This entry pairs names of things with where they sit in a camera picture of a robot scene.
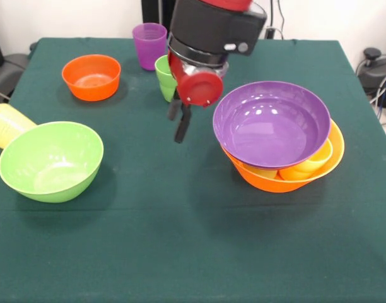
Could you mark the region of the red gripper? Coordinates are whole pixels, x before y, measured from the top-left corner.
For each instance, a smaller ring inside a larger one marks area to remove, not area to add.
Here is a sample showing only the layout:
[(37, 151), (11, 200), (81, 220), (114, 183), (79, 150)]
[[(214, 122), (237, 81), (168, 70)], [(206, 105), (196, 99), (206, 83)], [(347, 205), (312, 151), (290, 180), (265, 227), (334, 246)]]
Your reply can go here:
[(177, 82), (178, 94), (174, 94), (169, 103), (167, 117), (174, 121), (181, 107), (182, 117), (174, 141), (182, 143), (192, 116), (189, 105), (207, 107), (220, 99), (224, 88), (224, 67), (214, 69), (207, 66), (192, 65), (171, 51), (168, 51), (168, 63), (171, 74)]

